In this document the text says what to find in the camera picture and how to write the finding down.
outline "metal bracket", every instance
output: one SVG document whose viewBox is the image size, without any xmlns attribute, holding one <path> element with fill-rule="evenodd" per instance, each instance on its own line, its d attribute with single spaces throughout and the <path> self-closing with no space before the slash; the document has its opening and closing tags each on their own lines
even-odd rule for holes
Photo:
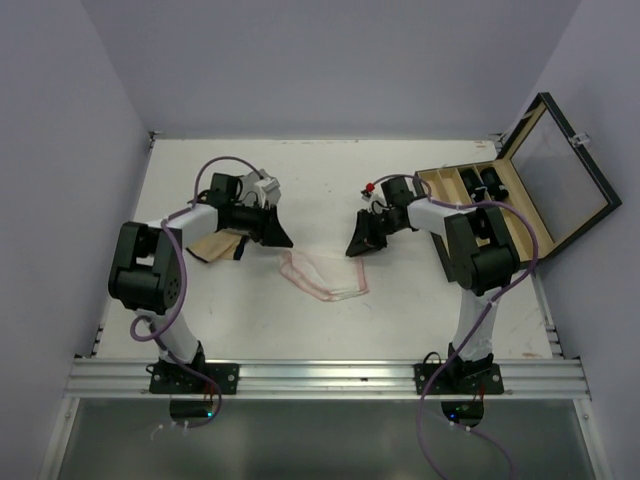
<svg viewBox="0 0 640 480">
<path fill-rule="evenodd" d="M 413 366 L 416 393 L 418 395 L 422 395 L 429 378 L 439 367 L 439 363 L 416 363 Z M 502 383 L 499 365 L 493 363 L 489 370 L 461 378 L 455 384 L 447 376 L 446 372 L 442 372 L 435 379 L 433 387 L 427 392 L 427 395 L 476 395 L 482 387 L 484 387 L 485 395 L 502 395 L 504 393 L 504 384 Z"/>
<path fill-rule="evenodd" d="M 152 130 L 147 133 L 149 134 L 149 153 L 151 153 L 153 151 L 153 147 L 156 144 L 156 140 L 158 139 L 158 132 L 154 132 Z"/>
<path fill-rule="evenodd" d="M 147 367 L 151 373 L 149 393 L 158 395 L 190 395 L 204 392 L 205 382 L 185 372 L 178 365 L 160 361 Z M 235 395 L 240 377 L 237 363 L 205 363 L 199 373 L 213 379 L 223 395 Z"/>
<path fill-rule="evenodd" d="M 591 142 L 591 137 L 586 133 L 576 133 L 569 139 L 573 147 L 579 147 L 580 145 L 588 145 Z"/>
</svg>

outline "light purple wall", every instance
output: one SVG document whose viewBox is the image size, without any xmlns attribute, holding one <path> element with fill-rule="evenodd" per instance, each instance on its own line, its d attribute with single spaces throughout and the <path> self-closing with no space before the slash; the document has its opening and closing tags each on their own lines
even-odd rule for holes
<svg viewBox="0 0 640 480">
<path fill-rule="evenodd" d="M 78 1 L 0 2 L 0 465 L 37 475 L 147 135 Z"/>
<path fill-rule="evenodd" d="M 580 355 L 619 478 L 640 455 L 640 2 L 583 0 L 534 92 L 549 91 L 624 204 L 543 271 L 560 339 Z"/>
<path fill-rule="evenodd" d="M 485 138 L 579 0 L 83 0 L 145 124 L 174 136 Z"/>
</svg>

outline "purple cable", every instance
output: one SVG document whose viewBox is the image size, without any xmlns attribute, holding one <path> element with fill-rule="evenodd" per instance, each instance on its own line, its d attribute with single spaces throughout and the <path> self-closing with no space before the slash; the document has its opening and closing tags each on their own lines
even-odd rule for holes
<svg viewBox="0 0 640 480">
<path fill-rule="evenodd" d="M 171 328 L 171 325 L 173 325 L 173 322 L 176 321 L 176 318 L 178 318 L 178 315 L 180 315 L 180 312 L 182 311 L 182 306 L 184 305 L 184 301 L 187 296 L 187 266 L 184 262 L 184 256 L 182 255 L 182 248 L 180 247 L 180 244 L 178 243 L 176 237 L 173 235 L 173 233 L 171 233 L 171 230 L 169 230 L 167 223 L 190 211 L 191 207 L 182 209 L 176 213 L 172 213 L 168 218 L 160 222 L 160 228 L 162 228 L 164 234 L 167 236 L 167 238 L 169 238 L 169 242 L 171 242 L 171 246 L 173 247 L 174 251 L 176 252 L 176 256 L 178 257 L 178 269 L 180 270 L 180 277 L 182 280 L 180 282 L 180 293 L 178 294 L 178 300 L 176 300 L 176 304 L 173 307 L 173 312 L 171 313 L 171 315 L 169 315 L 169 318 L 167 319 L 165 324 L 151 334 L 138 335 L 138 333 L 136 333 L 138 324 L 143 320 L 151 322 L 151 317 L 149 317 L 148 315 L 138 315 L 133 320 L 133 322 L 131 323 L 131 327 L 129 327 L 129 333 L 131 334 L 131 337 L 137 342 L 149 342 L 151 340 L 159 339 L 160 335 Z"/>
<path fill-rule="evenodd" d="M 218 403 L 216 405 L 216 409 L 213 412 L 212 416 L 209 417 L 208 419 L 202 421 L 202 422 L 191 424 L 189 426 L 189 428 L 196 428 L 196 427 L 202 427 L 204 425 L 207 425 L 208 423 L 210 423 L 218 415 L 218 413 L 220 412 L 220 409 L 222 408 L 222 391 L 220 390 L 220 387 L 218 386 L 218 384 L 212 378 L 209 378 L 206 375 L 203 375 L 200 372 L 197 372 L 194 369 L 190 368 L 186 363 L 184 363 L 182 360 L 180 360 L 178 357 L 176 357 L 173 354 L 173 352 L 171 352 L 167 348 L 167 346 L 162 342 L 162 340 L 160 339 L 160 336 L 163 333 L 165 333 L 167 330 L 169 330 L 169 328 L 171 328 L 171 325 L 173 325 L 173 323 L 178 318 L 178 315 L 180 315 L 180 312 L 182 311 L 182 306 L 184 305 L 184 301 L 185 301 L 186 296 L 187 296 L 187 266 L 186 266 L 185 261 L 184 261 L 184 256 L 182 255 L 182 247 L 180 246 L 178 240 L 176 239 L 176 237 L 173 235 L 173 233 L 169 229 L 168 223 L 171 220 L 173 220 L 175 218 L 178 218 L 181 215 L 184 215 L 185 213 L 190 212 L 192 209 L 194 209 L 196 207 L 196 205 L 198 203 L 198 190 L 199 190 L 200 178 L 202 178 L 202 174 L 209 167 L 209 165 L 211 165 L 212 163 L 215 163 L 215 162 L 219 162 L 221 160 L 235 160 L 237 162 L 240 162 L 240 163 L 242 163 L 244 165 L 247 165 L 251 170 L 256 172 L 256 174 L 258 175 L 259 178 L 263 178 L 263 175 L 253 165 L 251 165 L 246 160 L 243 160 L 243 159 L 238 158 L 238 157 L 231 157 L 231 156 L 217 157 L 217 158 L 214 158 L 212 160 L 209 160 L 207 163 L 205 163 L 202 166 L 202 168 L 198 172 L 198 175 L 196 176 L 195 187 L 194 187 L 194 198 L 193 198 L 193 201 L 191 202 L 191 205 L 189 207 L 185 208 L 185 209 L 182 209 L 182 210 L 179 210 L 179 211 L 177 211 L 175 213 L 172 213 L 166 219 L 164 219 L 164 220 L 162 220 L 160 222 L 160 228 L 162 229 L 164 234 L 169 239 L 169 242 L 171 243 L 171 246 L 173 247 L 173 250 L 176 252 L 176 256 L 178 258 L 178 269 L 180 270 L 180 277 L 181 277 L 180 293 L 178 294 L 178 300 L 176 301 L 176 304 L 173 307 L 173 311 L 172 311 L 171 315 L 169 315 L 169 318 L 167 319 L 165 324 L 162 327 L 160 327 L 159 329 L 154 330 L 153 332 L 151 332 L 151 334 L 149 334 L 149 335 L 138 335 L 138 333 L 136 333 L 136 327 L 138 326 L 138 324 L 141 321 L 151 322 L 151 318 L 148 315 L 138 315 L 133 320 L 133 322 L 131 323 L 131 327 L 129 328 L 129 333 L 131 334 L 131 337 L 134 340 L 136 340 L 138 342 L 149 342 L 151 340 L 154 340 L 161 350 L 164 350 L 164 351 L 167 352 L 167 355 L 169 356 L 169 358 L 176 365 L 178 365 L 180 368 L 182 368 L 185 372 L 189 373 L 190 375 L 193 375 L 194 377 L 199 378 L 200 380 L 203 380 L 204 382 L 210 384 L 215 389 L 216 394 L 218 396 Z"/>
<path fill-rule="evenodd" d="M 202 166 L 202 168 L 200 169 L 200 171 L 198 172 L 198 175 L 196 175 L 196 183 L 195 183 L 195 186 L 193 188 L 193 203 L 192 203 L 192 205 L 195 205 L 196 203 L 198 203 L 198 193 L 200 191 L 200 178 L 202 178 L 202 175 L 204 174 L 204 171 L 207 168 L 209 168 L 209 165 L 211 165 L 212 163 L 216 163 L 216 162 L 219 162 L 221 160 L 233 160 L 233 161 L 236 161 L 236 162 L 240 162 L 240 163 L 246 165 L 247 167 L 249 167 L 254 172 L 256 172 L 256 174 L 258 175 L 258 178 L 263 178 L 263 175 L 258 171 L 258 169 L 256 167 L 251 165 L 246 160 L 243 160 L 242 158 L 230 157 L 230 156 L 227 156 L 227 155 L 222 156 L 222 157 L 216 157 L 216 158 L 214 158 L 212 160 L 209 160 L 207 163 L 205 163 Z"/>
<path fill-rule="evenodd" d="M 438 475 L 440 475 L 440 477 L 446 479 L 448 477 L 446 476 L 444 471 L 440 468 L 440 466 L 436 463 L 436 461 L 431 456 L 431 453 L 429 452 L 429 448 L 427 447 L 427 443 L 426 443 L 426 441 L 424 439 L 424 436 L 422 434 L 422 422 L 421 422 L 421 420 L 422 420 L 422 413 L 423 413 L 423 410 L 424 410 L 425 398 L 426 398 L 427 394 L 429 393 L 429 390 L 433 386 L 433 383 L 435 382 L 435 379 L 438 377 L 438 375 L 440 375 L 449 365 L 451 365 L 451 363 L 454 361 L 454 359 L 460 354 L 462 349 L 467 345 L 467 343 L 469 343 L 469 340 L 471 340 L 471 337 L 473 336 L 473 334 L 476 333 L 478 328 L 480 328 L 480 325 L 482 325 L 482 322 L 487 317 L 487 315 L 489 314 L 489 311 L 493 307 L 494 302 L 496 302 L 505 293 L 507 293 L 508 291 L 513 289 L 516 285 L 519 285 L 520 283 L 522 283 L 525 278 L 527 278 L 529 275 L 531 275 L 531 273 L 533 273 L 533 270 L 536 268 L 536 264 L 538 263 L 538 251 L 539 251 L 538 239 L 537 239 L 536 234 L 535 234 L 535 232 L 533 230 L 533 227 L 527 221 L 527 219 L 524 217 L 524 215 L 522 215 L 518 210 L 516 210 L 514 207 L 512 207 L 511 205 L 508 205 L 506 203 L 496 202 L 496 201 L 493 201 L 493 200 L 487 200 L 487 201 L 474 203 L 472 205 L 453 205 L 451 203 L 441 202 L 439 200 L 433 200 L 433 199 L 431 199 L 431 186 L 426 181 L 424 181 L 423 179 L 418 177 L 417 175 L 406 175 L 406 174 L 386 175 L 386 176 L 384 176 L 382 178 L 379 178 L 375 182 L 373 182 L 373 184 L 377 185 L 378 183 L 382 182 L 383 180 L 387 180 L 389 178 L 394 178 L 394 177 L 404 177 L 404 178 L 410 178 L 412 180 L 413 179 L 417 179 L 420 182 L 422 182 L 422 184 L 427 187 L 427 191 L 428 191 L 427 197 L 429 198 L 429 201 L 431 201 L 434 205 L 439 205 L 439 206 L 445 207 L 445 208 L 451 208 L 453 210 L 466 210 L 466 209 L 469 209 L 469 208 L 476 208 L 476 207 L 499 207 L 499 208 L 503 208 L 505 210 L 508 210 L 511 213 L 513 213 L 515 216 L 517 216 L 518 219 L 525 226 L 525 228 L 527 229 L 527 232 L 529 232 L 529 235 L 531 236 L 531 242 L 533 244 L 533 255 L 532 255 L 532 258 L 531 258 L 531 262 L 529 263 L 529 266 L 527 267 L 527 269 L 523 272 L 522 275 L 520 275 L 518 278 L 516 278 L 513 282 L 509 283 L 509 285 L 507 285 L 506 287 L 503 287 L 502 289 L 500 289 L 493 297 L 491 297 L 491 299 L 489 300 L 489 303 L 487 303 L 487 305 L 484 307 L 482 312 L 480 312 L 480 315 L 478 316 L 478 319 L 476 320 L 476 323 L 473 325 L 473 327 L 471 328 L 471 330 L 469 331 L 467 336 L 464 338 L 464 340 L 462 340 L 462 342 L 460 343 L 458 348 L 449 356 L 449 358 L 447 358 L 447 360 L 442 365 L 440 365 L 438 367 L 438 369 L 433 373 L 433 375 L 431 375 L 431 377 L 429 377 L 429 380 L 427 381 L 427 384 L 424 386 L 424 389 L 422 390 L 422 394 L 420 395 L 420 400 L 418 401 L 418 411 L 416 413 L 416 431 L 417 431 L 417 435 L 418 435 L 418 443 L 420 444 L 420 449 L 422 450 L 422 454 L 427 459 L 427 462 L 429 462 L 429 465 L 431 465 L 431 468 L 433 468 L 433 470 Z M 461 429 L 461 430 L 466 430 L 466 427 L 464 427 L 462 425 L 459 425 L 459 424 L 454 424 L 454 425 L 456 427 L 458 427 L 459 429 Z M 492 438 L 491 436 L 489 436 L 488 434 L 486 434 L 484 432 L 472 429 L 471 433 L 473 433 L 474 435 L 476 435 L 476 436 L 478 436 L 480 438 L 483 438 L 486 441 L 490 442 L 498 450 L 500 450 L 500 452 L 502 452 L 502 454 L 504 455 L 504 457 L 507 460 L 507 463 L 509 464 L 509 478 L 510 479 L 515 479 L 516 478 L 516 466 L 515 466 L 515 464 L 513 462 L 513 459 L 511 458 L 511 455 L 507 451 L 507 449 L 502 444 L 500 444 L 497 440 L 495 440 L 494 438 Z"/>
</svg>

